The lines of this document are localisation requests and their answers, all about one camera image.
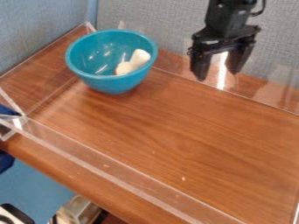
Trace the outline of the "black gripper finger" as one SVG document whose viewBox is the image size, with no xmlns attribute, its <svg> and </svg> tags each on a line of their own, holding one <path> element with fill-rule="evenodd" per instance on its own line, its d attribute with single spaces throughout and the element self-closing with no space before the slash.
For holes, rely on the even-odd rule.
<svg viewBox="0 0 299 224">
<path fill-rule="evenodd" d="M 212 55 L 194 52 L 192 54 L 192 71 L 200 81 L 205 81 L 212 67 Z"/>
<path fill-rule="evenodd" d="M 256 43 L 233 43 L 228 44 L 229 57 L 226 60 L 226 66 L 233 74 L 238 74 L 249 61 L 249 57 L 253 53 Z"/>
</svg>

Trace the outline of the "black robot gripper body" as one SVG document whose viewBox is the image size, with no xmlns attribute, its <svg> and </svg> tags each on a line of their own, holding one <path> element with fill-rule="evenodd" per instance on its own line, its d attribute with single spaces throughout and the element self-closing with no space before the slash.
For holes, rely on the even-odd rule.
<svg viewBox="0 0 299 224">
<path fill-rule="evenodd" d="M 205 28 L 192 35 L 193 45 L 189 54 L 196 56 L 230 52 L 249 56 L 256 46 L 256 37 L 261 32 L 258 25 L 249 24 L 258 0 L 210 0 L 205 18 Z"/>
</svg>

